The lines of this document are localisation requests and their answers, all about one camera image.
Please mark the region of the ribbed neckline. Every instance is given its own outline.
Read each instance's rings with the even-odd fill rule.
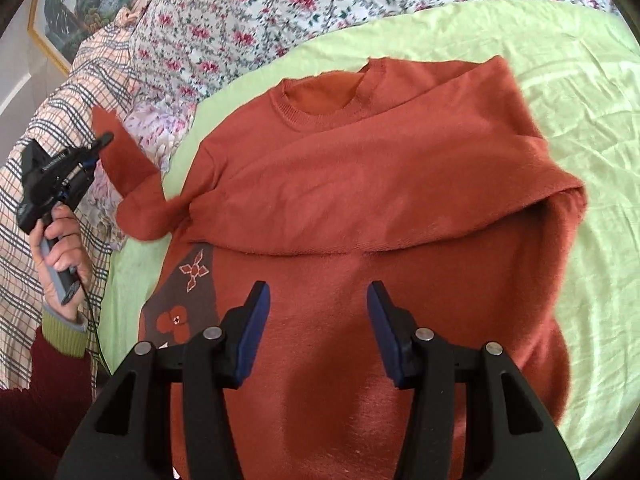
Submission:
[[[271,101],[285,122],[298,131],[316,131],[351,124],[370,115],[376,90],[385,75],[385,58],[369,59],[358,72],[364,73],[353,98],[343,108],[329,114],[311,115],[296,108],[287,96],[287,90],[299,83],[297,79],[283,79],[270,90]]]

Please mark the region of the checkered fabric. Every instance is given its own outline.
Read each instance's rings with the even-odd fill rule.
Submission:
[[[91,108],[95,105],[116,110],[124,120],[133,106],[128,43],[136,18],[123,9],[111,25],[81,45],[69,78],[36,111],[26,133],[0,168],[0,388],[28,387],[30,348],[42,319],[42,287],[27,236],[15,220],[22,199],[20,153],[31,139],[50,154],[65,146],[88,145],[95,138],[91,128]],[[92,227],[82,213],[78,215],[82,241],[94,264],[88,293],[98,322],[111,256],[109,227]],[[90,330],[90,351],[95,354],[93,324]]]

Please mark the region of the orange sweater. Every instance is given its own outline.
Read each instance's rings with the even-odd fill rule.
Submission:
[[[372,280],[452,343],[499,341],[561,416],[569,368],[553,306],[586,198],[548,156],[503,59],[377,59],[284,80],[201,143],[168,201],[114,116],[95,110],[94,128],[116,135],[102,162],[124,197],[122,229],[173,233],[141,338],[183,342],[255,280],[271,286],[254,373],[226,394],[246,478],[392,477],[411,393],[384,375]],[[179,440],[174,459],[186,473]]]

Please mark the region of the sweater sleeve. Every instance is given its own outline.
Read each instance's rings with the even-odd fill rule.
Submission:
[[[80,359],[89,341],[88,321],[78,312],[78,320],[73,323],[45,304],[42,309],[42,335],[61,354]]]
[[[107,176],[122,195],[116,221],[137,240],[158,240],[173,232],[189,217],[189,204],[206,192],[214,177],[213,161],[202,146],[198,150],[182,193],[170,200],[164,196],[158,168],[146,158],[127,133],[115,112],[93,108],[93,128],[97,137],[106,132],[113,141],[100,153]]]
[[[89,354],[61,354],[39,328],[31,346],[33,372],[28,390],[0,391],[0,417],[61,456],[91,406]]]

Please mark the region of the dark red sleeve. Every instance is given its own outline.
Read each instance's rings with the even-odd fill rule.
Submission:
[[[39,328],[31,347],[28,390],[0,390],[0,417],[41,446],[62,456],[92,403],[89,354],[58,352]]]
[[[93,129],[97,137],[113,133],[113,141],[100,152],[107,176],[122,195],[116,222],[137,240],[158,240],[173,232],[189,217],[194,197],[212,185],[215,166],[202,146],[191,165],[180,195],[167,200],[160,171],[142,153],[136,141],[124,129],[115,112],[93,108]]]

